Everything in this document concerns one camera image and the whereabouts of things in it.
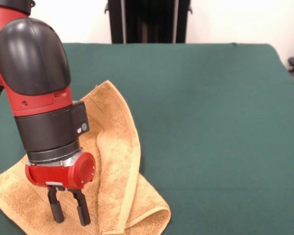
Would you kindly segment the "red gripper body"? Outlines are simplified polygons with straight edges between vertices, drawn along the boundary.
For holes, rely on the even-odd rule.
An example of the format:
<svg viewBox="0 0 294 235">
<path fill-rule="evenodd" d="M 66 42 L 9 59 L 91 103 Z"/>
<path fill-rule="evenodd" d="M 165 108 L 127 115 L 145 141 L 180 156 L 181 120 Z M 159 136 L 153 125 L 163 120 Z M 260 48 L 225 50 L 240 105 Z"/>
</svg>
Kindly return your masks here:
<svg viewBox="0 0 294 235">
<path fill-rule="evenodd" d="M 96 169 L 94 156 L 89 152 L 78 152 L 72 157 L 50 164 L 25 165 L 25 175 L 40 187 L 61 186 L 67 189 L 83 189 L 93 180 Z"/>
</svg>

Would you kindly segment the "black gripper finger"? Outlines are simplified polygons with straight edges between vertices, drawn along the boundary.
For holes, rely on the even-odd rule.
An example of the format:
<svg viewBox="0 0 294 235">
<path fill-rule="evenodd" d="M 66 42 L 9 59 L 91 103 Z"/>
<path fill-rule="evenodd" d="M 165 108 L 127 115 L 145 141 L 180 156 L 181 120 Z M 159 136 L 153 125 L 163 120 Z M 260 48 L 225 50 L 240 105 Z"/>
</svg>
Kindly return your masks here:
<svg viewBox="0 0 294 235">
<path fill-rule="evenodd" d="M 88 206 L 85 195 L 80 189 L 72 189 L 74 199 L 77 201 L 77 212 L 82 226 L 87 226 L 91 223 Z"/>
<path fill-rule="evenodd" d="M 56 223 L 62 223 L 64 221 L 64 215 L 60 202 L 56 197 L 57 190 L 55 188 L 49 188 L 48 190 L 48 200 L 51 207 L 53 219 Z"/>
</svg>

